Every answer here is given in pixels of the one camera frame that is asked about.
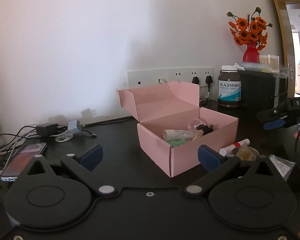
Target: ceiling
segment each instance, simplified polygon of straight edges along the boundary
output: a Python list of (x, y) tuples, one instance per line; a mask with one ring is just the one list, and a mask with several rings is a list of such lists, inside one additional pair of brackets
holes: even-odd
[(300, 9), (288, 10), (292, 32), (300, 32)]

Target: wooden door frame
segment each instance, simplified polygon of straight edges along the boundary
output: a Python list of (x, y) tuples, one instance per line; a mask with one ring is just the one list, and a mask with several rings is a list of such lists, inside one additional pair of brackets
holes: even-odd
[[(285, 24), (287, 21), (288, 9), (300, 9), (300, 0), (274, 0), (274, 4), (277, 10), (279, 24), (282, 36), (282, 46), (284, 55), (284, 66), (289, 66), (290, 69), (295, 73), (295, 55), (293, 47), (293, 38), (291, 26)], [(288, 79), (288, 97), (292, 98), (295, 94), (295, 75), (293, 79)]]

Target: red vase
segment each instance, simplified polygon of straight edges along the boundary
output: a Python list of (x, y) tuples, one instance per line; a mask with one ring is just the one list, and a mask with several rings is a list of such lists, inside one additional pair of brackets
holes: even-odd
[(259, 63), (259, 52), (257, 51), (257, 42), (247, 44), (247, 50), (243, 55), (243, 61)]

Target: plastic bag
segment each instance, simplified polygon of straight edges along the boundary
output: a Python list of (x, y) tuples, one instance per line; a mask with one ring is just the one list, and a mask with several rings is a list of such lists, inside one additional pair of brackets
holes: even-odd
[(269, 159), (274, 164), (274, 166), (277, 168), (281, 176), (284, 178), (285, 181), (288, 180), (291, 171), (296, 163), (287, 161), (283, 158), (280, 158), (278, 156), (275, 156), (273, 154), (269, 155)]

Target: blackmores label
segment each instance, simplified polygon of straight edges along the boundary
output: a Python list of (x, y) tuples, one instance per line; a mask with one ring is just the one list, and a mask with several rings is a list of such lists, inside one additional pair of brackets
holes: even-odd
[(219, 80), (218, 99), (235, 102), (241, 100), (241, 81), (221, 81)]

